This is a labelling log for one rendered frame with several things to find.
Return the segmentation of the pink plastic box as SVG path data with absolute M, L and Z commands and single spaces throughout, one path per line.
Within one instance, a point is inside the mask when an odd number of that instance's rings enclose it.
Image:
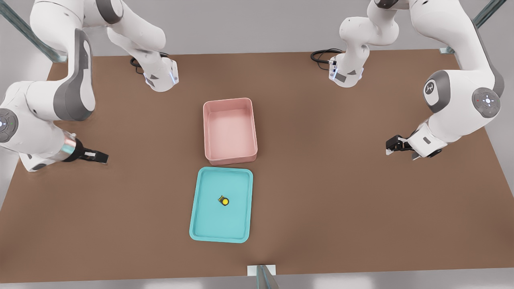
M 207 101 L 203 105 L 204 155 L 213 166 L 257 159 L 257 136 L 249 98 Z

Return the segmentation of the pale blue-green tray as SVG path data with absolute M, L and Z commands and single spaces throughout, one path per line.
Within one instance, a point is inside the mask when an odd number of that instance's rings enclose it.
M 195 241 L 244 243 L 251 225 L 253 174 L 248 169 L 203 167 L 198 172 L 189 235 Z M 222 205 L 220 196 L 229 199 Z

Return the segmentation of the silver frame post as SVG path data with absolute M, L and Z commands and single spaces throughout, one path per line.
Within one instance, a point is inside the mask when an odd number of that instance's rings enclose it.
M 275 275 L 276 265 L 248 265 L 247 276 L 255 276 L 256 289 L 280 289 Z
M 480 28 L 507 0 L 489 0 L 481 11 L 473 18 L 472 22 Z
M 66 55 L 60 55 L 53 48 L 46 45 L 34 33 L 29 24 L 25 22 L 4 0 L 0 0 L 0 15 L 2 15 L 14 28 L 28 39 L 39 51 L 44 53 L 53 63 L 64 63 Z

